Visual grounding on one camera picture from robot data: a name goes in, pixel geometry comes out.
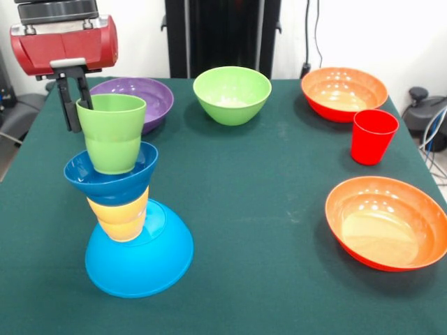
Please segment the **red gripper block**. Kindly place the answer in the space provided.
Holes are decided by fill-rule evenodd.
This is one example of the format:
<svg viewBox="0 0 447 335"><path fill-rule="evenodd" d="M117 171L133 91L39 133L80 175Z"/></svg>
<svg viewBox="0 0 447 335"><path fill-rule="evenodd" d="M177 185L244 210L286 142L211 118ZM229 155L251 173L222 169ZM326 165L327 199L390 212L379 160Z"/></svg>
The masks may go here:
<svg viewBox="0 0 447 335"><path fill-rule="evenodd" d="M110 15L94 19L35 24L29 28L14 24L10 43L17 62L29 76L52 75L56 69L85 66L94 72L115 65L118 41L115 22ZM75 75L80 107L93 109L89 85L84 73ZM75 103L71 100L66 77L56 79L68 131L82 128Z"/></svg>

